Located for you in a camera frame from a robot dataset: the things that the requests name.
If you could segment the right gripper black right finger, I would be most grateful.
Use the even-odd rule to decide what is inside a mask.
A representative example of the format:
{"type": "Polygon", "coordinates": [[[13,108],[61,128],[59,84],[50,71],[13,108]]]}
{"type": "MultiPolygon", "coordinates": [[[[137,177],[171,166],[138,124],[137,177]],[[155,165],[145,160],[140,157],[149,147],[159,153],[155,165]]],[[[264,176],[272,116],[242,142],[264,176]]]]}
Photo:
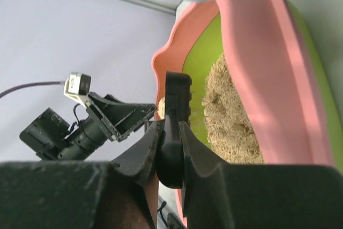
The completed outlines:
{"type": "Polygon", "coordinates": [[[230,164],[180,123],[188,228],[342,228],[342,175],[321,165],[230,164]]]}

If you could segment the pink cat litter box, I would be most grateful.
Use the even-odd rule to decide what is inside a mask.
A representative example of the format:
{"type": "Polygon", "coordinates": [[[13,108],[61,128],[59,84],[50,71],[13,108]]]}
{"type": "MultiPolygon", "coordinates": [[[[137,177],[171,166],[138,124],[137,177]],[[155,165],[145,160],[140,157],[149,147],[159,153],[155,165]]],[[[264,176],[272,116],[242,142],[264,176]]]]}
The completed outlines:
{"type": "Polygon", "coordinates": [[[335,168],[315,74],[286,0],[190,4],[152,59],[156,97],[165,97],[166,73],[182,73],[191,48],[216,15],[228,69],[265,165],[335,168]]]}

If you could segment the black slotted litter scoop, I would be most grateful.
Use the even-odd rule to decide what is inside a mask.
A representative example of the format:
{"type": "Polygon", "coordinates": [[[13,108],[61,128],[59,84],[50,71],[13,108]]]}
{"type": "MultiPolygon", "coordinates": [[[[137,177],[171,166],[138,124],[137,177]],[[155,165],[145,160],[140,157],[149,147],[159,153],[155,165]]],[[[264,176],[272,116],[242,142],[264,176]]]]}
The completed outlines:
{"type": "Polygon", "coordinates": [[[165,118],[161,122],[156,172],[160,182],[171,189],[183,186],[183,147],[180,122],[189,124],[191,77],[184,73],[166,73],[165,118]]]}

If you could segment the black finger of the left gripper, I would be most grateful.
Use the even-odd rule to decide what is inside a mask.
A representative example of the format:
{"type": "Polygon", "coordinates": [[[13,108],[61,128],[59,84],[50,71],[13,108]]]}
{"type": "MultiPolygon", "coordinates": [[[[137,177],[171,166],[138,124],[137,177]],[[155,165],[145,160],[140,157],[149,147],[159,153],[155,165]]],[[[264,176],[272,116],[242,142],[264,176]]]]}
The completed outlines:
{"type": "Polygon", "coordinates": [[[107,94],[87,94],[86,111],[95,125],[110,141],[121,142],[140,129],[156,111],[155,104],[126,103],[107,94]]]}

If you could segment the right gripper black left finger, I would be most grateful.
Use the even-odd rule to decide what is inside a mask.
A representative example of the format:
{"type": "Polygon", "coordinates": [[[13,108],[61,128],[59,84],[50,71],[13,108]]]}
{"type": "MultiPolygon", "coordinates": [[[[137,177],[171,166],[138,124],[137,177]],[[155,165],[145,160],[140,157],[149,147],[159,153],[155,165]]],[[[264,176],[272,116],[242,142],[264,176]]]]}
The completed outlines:
{"type": "Polygon", "coordinates": [[[112,161],[1,163],[1,228],[156,228],[160,134],[112,161]]]}

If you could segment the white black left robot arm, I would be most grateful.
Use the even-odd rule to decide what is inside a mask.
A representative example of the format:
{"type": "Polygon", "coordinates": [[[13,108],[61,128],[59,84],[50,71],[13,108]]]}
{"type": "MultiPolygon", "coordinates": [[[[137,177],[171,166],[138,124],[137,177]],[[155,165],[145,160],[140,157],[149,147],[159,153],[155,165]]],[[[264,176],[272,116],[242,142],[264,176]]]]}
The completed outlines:
{"type": "Polygon", "coordinates": [[[85,160],[107,140],[126,140],[156,111],[155,104],[124,103],[110,94],[87,97],[86,119],[69,125],[48,108],[20,133],[20,140],[42,160],[85,160]]]}

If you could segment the beige litter clump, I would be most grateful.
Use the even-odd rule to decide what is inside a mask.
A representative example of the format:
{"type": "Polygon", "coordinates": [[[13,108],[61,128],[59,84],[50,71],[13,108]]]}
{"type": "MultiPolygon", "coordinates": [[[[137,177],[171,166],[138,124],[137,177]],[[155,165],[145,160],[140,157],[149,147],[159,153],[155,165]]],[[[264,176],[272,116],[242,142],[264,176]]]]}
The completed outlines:
{"type": "Polygon", "coordinates": [[[165,118],[165,97],[162,97],[158,103],[158,116],[162,120],[165,118]]]}

